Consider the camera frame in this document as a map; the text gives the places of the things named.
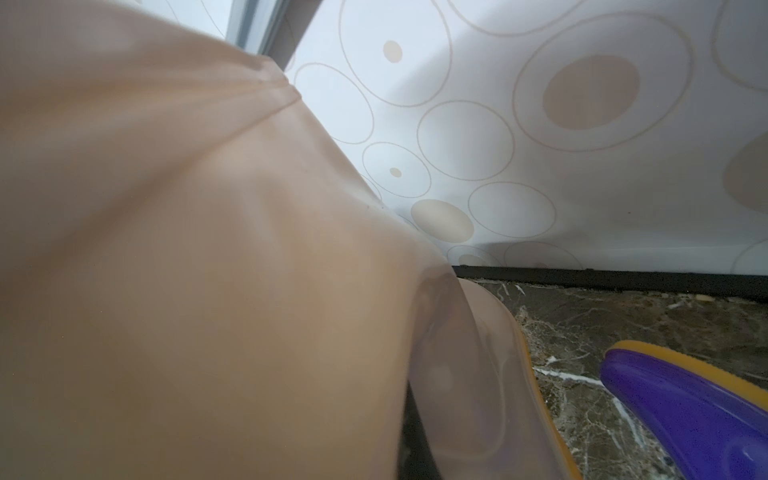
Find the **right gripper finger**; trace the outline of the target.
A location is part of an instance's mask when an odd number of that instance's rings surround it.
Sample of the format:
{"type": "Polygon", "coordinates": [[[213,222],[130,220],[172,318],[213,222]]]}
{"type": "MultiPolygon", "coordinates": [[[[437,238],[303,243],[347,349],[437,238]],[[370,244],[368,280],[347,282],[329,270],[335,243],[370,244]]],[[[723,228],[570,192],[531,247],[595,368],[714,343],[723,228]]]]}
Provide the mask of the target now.
{"type": "Polygon", "coordinates": [[[407,386],[397,464],[398,480],[440,480],[411,386],[407,386]]]}

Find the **beige rain boot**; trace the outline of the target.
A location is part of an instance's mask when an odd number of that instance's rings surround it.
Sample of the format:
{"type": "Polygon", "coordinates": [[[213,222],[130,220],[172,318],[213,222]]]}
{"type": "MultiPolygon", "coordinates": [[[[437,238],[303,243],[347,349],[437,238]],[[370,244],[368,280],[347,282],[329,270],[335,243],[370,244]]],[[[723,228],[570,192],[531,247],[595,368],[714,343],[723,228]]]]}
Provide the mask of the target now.
{"type": "Polygon", "coordinates": [[[428,286],[434,309],[417,329],[408,382],[440,477],[580,478],[510,311],[453,271],[428,286]]]}
{"type": "Polygon", "coordinates": [[[393,479],[455,276],[269,58],[1,5],[1,475],[393,479]]]}

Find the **purple rain boot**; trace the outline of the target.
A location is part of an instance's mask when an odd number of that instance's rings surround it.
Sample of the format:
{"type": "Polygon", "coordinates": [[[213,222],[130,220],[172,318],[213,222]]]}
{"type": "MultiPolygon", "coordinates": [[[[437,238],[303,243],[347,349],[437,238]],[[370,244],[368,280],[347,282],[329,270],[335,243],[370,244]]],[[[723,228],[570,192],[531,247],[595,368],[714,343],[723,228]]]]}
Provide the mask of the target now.
{"type": "Polygon", "coordinates": [[[603,385],[687,479],[767,477],[767,391],[691,356],[640,341],[610,347],[603,385]]]}

